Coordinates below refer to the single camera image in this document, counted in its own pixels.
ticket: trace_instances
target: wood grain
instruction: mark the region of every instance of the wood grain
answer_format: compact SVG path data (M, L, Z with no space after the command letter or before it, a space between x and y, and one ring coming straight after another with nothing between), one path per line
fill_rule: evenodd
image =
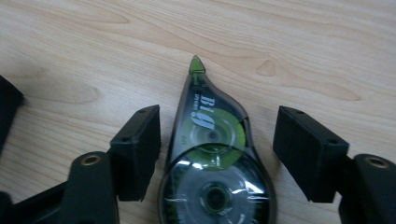
M340 223L272 151L279 105L345 138L349 156L396 162L396 2L0 1L0 74L25 95L0 160L14 202L66 180L71 161L132 114L161 106L163 148L142 203L121 223L159 223L158 188L192 55L249 113L276 186L278 223Z

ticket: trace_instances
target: black mount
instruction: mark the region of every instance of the black mount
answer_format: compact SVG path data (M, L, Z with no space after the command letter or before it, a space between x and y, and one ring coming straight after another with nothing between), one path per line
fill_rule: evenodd
M160 107L137 111L110 150L76 158L67 182L12 205L0 193L0 223L119 223L120 201L142 201L161 147Z
M0 76L0 153L23 95L17 88Z
M391 224L396 220L396 165L384 158L347 156L349 143L305 114L281 106L274 152L308 201L332 203L335 192L344 224Z

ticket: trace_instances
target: metal screw hole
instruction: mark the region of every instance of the metal screw hole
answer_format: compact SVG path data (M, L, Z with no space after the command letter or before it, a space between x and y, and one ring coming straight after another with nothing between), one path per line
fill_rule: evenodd
M370 163L371 165L380 168L380 169L386 169L389 167L389 164L383 160L380 160L379 158L375 157L367 157L366 161Z
M100 156L97 156L97 155L87 156L84 159L82 159L81 165L86 165L86 166L94 165L97 162L99 162L100 159L101 159Z

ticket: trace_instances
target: wooden table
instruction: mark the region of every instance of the wooden table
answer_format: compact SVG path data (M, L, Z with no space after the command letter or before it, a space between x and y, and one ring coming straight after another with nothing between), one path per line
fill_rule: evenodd
M157 195L192 55L246 109L272 177L278 223L339 223L306 200L272 150L280 105L350 143L348 155L396 162L396 2L0 2L0 74L26 98L0 160L19 202L64 182L71 161L108 142L132 114L161 106L163 148L142 203L122 223L159 223Z

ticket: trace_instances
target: transparent casing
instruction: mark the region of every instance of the transparent casing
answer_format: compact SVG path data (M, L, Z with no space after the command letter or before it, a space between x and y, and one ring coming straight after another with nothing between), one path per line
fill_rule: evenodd
M272 223L276 200L248 115L191 62L161 184L161 223Z

